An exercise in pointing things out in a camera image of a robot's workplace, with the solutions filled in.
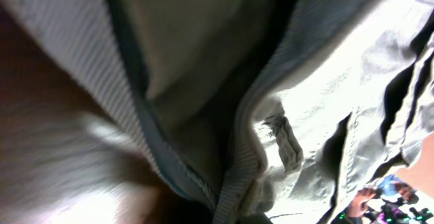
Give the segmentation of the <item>khaki shorts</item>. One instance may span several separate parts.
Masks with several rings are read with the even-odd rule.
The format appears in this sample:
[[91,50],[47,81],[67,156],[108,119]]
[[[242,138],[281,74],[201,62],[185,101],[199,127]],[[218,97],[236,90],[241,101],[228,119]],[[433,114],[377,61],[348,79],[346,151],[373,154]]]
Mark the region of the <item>khaki shorts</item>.
[[2,223],[394,223],[432,132],[433,0],[1,0]]

